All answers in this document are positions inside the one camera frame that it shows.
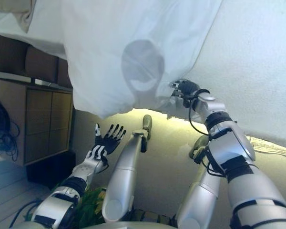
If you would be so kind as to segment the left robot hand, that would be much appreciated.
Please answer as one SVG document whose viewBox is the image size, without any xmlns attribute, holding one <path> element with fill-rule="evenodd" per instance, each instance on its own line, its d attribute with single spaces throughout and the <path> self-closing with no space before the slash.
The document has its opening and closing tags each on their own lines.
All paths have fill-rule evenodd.
<svg viewBox="0 0 286 229">
<path fill-rule="evenodd" d="M 106 157 L 114 152 L 125 134 L 124 126 L 111 124 L 105 136 L 102 137 L 101 127 L 96 123 L 94 146 L 87 153 L 86 158 L 101 161 L 103 166 L 107 166 L 108 160 Z"/>
</svg>

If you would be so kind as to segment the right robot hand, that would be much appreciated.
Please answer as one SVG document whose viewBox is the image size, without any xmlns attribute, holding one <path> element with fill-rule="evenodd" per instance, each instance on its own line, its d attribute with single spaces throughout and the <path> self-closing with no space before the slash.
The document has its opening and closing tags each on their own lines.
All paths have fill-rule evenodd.
<svg viewBox="0 0 286 229">
<path fill-rule="evenodd" d="M 170 87 L 174 90 L 172 96 L 182 99 L 192 98 L 194 93 L 200 89 L 196 83 L 184 79 L 172 82 Z"/>
</svg>

